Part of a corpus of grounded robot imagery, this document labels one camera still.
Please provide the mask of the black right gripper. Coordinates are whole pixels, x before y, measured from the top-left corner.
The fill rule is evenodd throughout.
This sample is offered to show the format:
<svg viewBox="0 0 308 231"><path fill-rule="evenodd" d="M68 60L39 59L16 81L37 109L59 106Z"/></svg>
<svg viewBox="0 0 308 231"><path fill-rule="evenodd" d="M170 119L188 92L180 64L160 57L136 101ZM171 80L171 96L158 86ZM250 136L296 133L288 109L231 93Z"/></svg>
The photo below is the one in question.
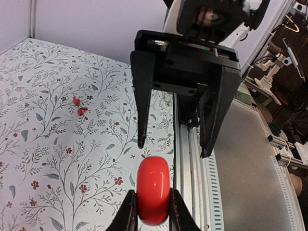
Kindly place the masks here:
<svg viewBox="0 0 308 231"><path fill-rule="evenodd" d="M138 147L146 140L152 90L200 98L201 158L212 154L224 117L241 83L238 54L234 49L181 36L140 30L130 54L138 112Z"/></svg>

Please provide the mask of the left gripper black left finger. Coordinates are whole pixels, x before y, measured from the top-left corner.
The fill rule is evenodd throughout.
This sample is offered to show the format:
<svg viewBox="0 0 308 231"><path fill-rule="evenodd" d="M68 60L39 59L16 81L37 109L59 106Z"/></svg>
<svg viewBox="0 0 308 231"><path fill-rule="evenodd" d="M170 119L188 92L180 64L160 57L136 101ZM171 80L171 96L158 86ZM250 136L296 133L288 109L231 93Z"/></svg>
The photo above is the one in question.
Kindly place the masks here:
<svg viewBox="0 0 308 231"><path fill-rule="evenodd" d="M138 209L137 195L134 190L129 190L116 213L113 221L106 231L137 231Z"/></svg>

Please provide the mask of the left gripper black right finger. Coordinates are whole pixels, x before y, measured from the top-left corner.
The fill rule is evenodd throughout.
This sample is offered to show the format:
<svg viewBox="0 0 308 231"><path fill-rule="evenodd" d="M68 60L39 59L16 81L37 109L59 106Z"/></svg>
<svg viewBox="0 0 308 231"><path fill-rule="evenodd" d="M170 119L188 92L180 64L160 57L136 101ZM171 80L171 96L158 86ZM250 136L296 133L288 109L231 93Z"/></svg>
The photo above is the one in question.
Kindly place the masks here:
<svg viewBox="0 0 308 231"><path fill-rule="evenodd" d="M170 190L169 197L169 230L200 231L193 220L182 196L176 189Z"/></svg>

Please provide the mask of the red round charging case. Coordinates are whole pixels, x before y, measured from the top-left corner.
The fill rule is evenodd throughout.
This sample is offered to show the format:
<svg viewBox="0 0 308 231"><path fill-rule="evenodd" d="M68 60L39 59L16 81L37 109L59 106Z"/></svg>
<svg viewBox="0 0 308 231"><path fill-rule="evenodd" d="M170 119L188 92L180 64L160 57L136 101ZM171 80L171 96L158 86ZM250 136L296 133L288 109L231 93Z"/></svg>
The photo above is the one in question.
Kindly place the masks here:
<svg viewBox="0 0 308 231"><path fill-rule="evenodd" d="M142 222L163 223L169 215L170 175L167 161L159 156L145 158L137 174L137 207Z"/></svg>

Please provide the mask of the red earbud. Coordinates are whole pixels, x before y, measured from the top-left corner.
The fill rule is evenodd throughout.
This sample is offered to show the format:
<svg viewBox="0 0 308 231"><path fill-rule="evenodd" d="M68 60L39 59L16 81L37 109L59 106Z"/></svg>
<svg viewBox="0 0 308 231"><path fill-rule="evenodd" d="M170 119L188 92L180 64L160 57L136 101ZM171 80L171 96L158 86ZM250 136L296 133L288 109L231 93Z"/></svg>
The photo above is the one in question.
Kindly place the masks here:
<svg viewBox="0 0 308 231"><path fill-rule="evenodd" d="M79 109L77 110L78 116L83 116L84 113L85 113L87 110L88 110L87 107L81 107L81 108L79 108Z"/></svg>
<svg viewBox="0 0 308 231"><path fill-rule="evenodd" d="M77 98L76 96L74 96L73 97L73 103L74 103L74 105L80 105L80 99L79 98Z"/></svg>

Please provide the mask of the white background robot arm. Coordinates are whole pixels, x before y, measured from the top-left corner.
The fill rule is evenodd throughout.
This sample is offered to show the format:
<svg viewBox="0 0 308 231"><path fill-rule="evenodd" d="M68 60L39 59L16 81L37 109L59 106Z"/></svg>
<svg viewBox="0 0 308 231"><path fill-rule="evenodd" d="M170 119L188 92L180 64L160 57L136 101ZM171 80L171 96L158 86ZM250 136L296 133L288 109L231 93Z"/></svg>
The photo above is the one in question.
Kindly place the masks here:
<svg viewBox="0 0 308 231"><path fill-rule="evenodd" d="M267 110L277 99L270 90L273 77L290 64L299 66L290 46L265 47L256 62L264 77L247 77L244 88L267 100L260 106L233 100L209 157L200 157L199 128L180 124L174 113L174 187L188 208L180 220L191 221L194 230L304 230L289 171L307 170L308 146L276 136Z"/></svg>

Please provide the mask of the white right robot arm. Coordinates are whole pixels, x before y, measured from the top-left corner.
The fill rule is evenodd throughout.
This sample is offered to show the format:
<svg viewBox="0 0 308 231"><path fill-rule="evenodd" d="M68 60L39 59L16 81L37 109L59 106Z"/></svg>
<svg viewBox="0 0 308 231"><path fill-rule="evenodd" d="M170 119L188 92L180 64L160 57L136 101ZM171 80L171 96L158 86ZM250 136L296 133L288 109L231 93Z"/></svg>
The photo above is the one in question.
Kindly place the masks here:
<svg viewBox="0 0 308 231"><path fill-rule="evenodd" d="M130 54L138 147L146 140L152 90L179 95L180 122L199 127L201 157L214 149L241 83L237 52L221 43L239 28L256 30L267 0L167 0L162 32L140 30Z"/></svg>

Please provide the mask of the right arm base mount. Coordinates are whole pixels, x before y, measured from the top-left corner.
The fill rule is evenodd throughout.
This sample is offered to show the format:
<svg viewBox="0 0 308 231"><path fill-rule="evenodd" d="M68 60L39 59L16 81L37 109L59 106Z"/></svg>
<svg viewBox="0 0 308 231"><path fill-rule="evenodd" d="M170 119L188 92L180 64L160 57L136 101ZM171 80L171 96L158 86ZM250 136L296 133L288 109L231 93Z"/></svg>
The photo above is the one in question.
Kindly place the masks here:
<svg viewBox="0 0 308 231"><path fill-rule="evenodd" d="M198 96L185 96L181 95L178 99L180 122L189 127L198 127L198 113L197 107L199 106L200 98Z"/></svg>

